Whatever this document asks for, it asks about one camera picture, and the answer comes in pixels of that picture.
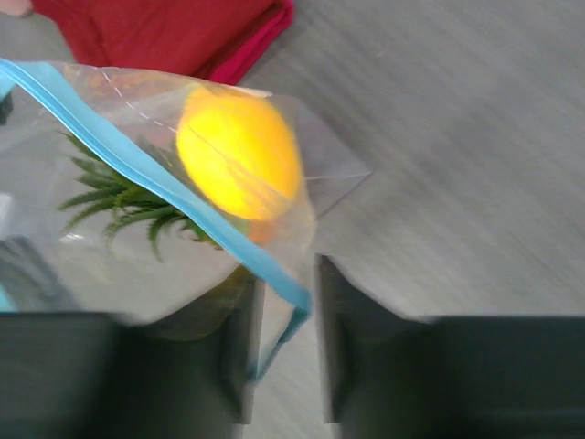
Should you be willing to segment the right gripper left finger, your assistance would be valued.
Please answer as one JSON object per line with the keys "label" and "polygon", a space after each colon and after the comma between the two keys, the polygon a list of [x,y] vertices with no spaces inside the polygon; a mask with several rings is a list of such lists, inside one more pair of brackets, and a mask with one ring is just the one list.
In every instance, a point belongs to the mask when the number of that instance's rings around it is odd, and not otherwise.
{"label": "right gripper left finger", "polygon": [[244,272],[145,326],[77,309],[53,276],[1,278],[4,438],[235,438],[257,325]]}

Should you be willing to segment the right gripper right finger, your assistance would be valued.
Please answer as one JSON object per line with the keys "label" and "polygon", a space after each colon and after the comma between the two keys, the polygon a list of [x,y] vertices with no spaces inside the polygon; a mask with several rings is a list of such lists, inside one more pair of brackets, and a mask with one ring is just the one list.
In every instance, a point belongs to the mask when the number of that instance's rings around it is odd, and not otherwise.
{"label": "right gripper right finger", "polygon": [[581,438],[580,316],[408,319],[318,262],[327,420],[343,438]]}

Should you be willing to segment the toy pineapple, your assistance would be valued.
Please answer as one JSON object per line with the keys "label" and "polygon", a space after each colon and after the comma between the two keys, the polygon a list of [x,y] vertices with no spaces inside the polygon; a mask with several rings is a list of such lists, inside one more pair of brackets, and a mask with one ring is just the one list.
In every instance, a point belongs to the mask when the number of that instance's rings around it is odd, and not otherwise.
{"label": "toy pineapple", "polygon": [[[265,100],[268,96],[264,91],[190,80],[150,70],[66,65],[63,75],[89,106],[112,119],[114,124],[127,125],[127,132],[135,136],[134,141],[139,147],[178,174],[182,174],[184,168],[176,157],[175,135],[186,97],[191,91],[204,86],[235,89]],[[80,153],[72,161],[81,169],[78,180],[88,187],[88,191],[61,203],[62,210],[80,210],[69,220],[66,230],[72,230],[90,216],[108,210],[112,214],[112,220],[104,230],[108,240],[113,240],[120,230],[131,224],[146,222],[148,240],[155,254],[160,252],[159,234],[175,223],[179,223],[182,230],[190,231],[194,241],[212,242],[185,213],[107,167],[74,134],[68,134],[67,138]]]}

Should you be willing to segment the clear zip top bag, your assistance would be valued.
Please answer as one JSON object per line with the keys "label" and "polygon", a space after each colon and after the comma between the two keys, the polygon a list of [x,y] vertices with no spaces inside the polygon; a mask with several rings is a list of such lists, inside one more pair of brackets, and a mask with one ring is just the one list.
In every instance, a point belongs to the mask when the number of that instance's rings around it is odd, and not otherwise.
{"label": "clear zip top bag", "polygon": [[195,340],[267,292],[259,379],[313,311],[319,217],[369,175],[301,101],[154,70],[1,62],[1,306]]}

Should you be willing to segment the yellow toy lemon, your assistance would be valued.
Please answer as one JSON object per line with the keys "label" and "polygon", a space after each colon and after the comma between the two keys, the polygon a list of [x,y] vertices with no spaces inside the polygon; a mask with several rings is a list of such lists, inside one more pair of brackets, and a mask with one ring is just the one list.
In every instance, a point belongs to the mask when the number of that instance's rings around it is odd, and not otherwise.
{"label": "yellow toy lemon", "polygon": [[187,175],[217,208],[244,220],[273,220],[301,190],[295,134],[265,99],[199,86],[185,100],[175,146]]}

